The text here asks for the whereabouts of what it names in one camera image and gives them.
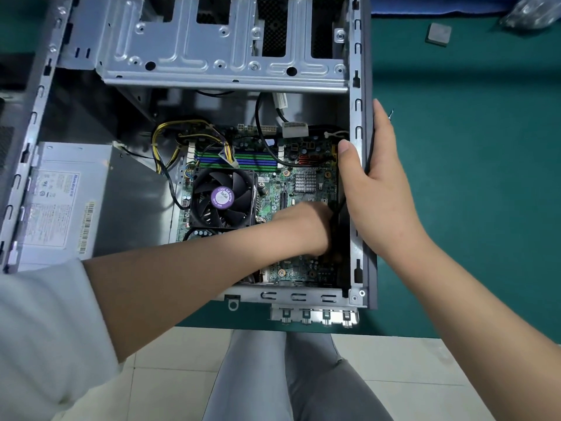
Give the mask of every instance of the motherboard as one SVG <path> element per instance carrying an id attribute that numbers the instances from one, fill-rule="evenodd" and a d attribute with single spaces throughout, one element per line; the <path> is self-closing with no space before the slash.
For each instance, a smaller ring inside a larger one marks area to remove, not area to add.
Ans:
<path id="1" fill-rule="evenodd" d="M 337 206 L 337 163 L 336 148 L 328 139 L 317 136 L 296 139 L 271 140 L 279 158 L 291 163 L 306 165 L 319 156 L 333 156 L 333 161 L 318 167 L 284 167 L 279 165 L 263 145 L 250 136 L 235 140 L 235 156 L 240 169 L 254 172 L 256 176 L 256 198 L 254 224 L 269 222 L 273 215 L 284 208 L 298 204 L 300 201 L 319 201 L 329 205 L 332 209 Z M 204 169 L 228 169 L 231 167 L 221 158 L 217 150 L 206 150 L 204 143 L 195 145 L 194 160 L 198 167 Z M 192 162 L 187 157 L 184 163 Z M 189 206 L 195 195 L 193 182 L 188 175 L 183 180 L 181 200 L 183 206 Z M 199 239 L 221 231 L 205 230 L 192 227 L 190 211 L 179 213 L 179 227 L 177 241 L 183 241 L 186 234 L 189 239 Z M 333 287 L 337 279 L 337 268 L 322 257 L 301 255 L 289 260 L 283 260 L 268 268 L 256 272 L 253 278 L 243 282 L 259 284 L 277 284 L 285 286 L 319 286 Z"/>

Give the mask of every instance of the fingernail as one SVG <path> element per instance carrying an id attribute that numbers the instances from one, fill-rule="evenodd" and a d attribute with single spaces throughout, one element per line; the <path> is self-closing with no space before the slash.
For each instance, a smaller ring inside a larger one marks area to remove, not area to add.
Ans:
<path id="1" fill-rule="evenodd" d="M 349 148 L 350 144 L 351 142 L 349 142 L 348 140 L 341 140 L 338 147 L 339 153 L 342 154 L 343 152 L 345 152 Z"/>

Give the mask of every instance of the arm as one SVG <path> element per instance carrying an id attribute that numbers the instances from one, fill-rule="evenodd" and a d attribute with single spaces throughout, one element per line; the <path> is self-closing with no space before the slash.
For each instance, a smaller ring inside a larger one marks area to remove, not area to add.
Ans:
<path id="1" fill-rule="evenodd" d="M 438 248 L 421 225 L 393 127 L 374 101 L 374 153 L 364 174 L 342 141 L 339 168 L 362 238 L 423 305 L 445 345 L 498 420 L 561 414 L 561 348 L 511 311 Z"/>
<path id="2" fill-rule="evenodd" d="M 301 254 L 323 254 L 331 211 L 301 203 L 269 223 L 84 261 L 119 361 L 243 277 Z"/>

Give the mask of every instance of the cpu fan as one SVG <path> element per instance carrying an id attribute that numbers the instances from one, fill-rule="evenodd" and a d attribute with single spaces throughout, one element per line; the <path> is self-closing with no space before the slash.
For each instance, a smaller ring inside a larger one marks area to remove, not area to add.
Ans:
<path id="1" fill-rule="evenodd" d="M 191 226 L 238 229 L 255 222 L 253 171 L 197 169 L 193 172 Z"/>

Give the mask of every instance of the purple sticker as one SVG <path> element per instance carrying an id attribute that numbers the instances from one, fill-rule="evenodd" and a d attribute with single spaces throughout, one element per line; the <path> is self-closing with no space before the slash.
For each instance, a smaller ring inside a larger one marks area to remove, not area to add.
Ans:
<path id="1" fill-rule="evenodd" d="M 210 202 L 220 210 L 230 208 L 234 203 L 234 192 L 226 186 L 218 186 L 212 191 Z"/>

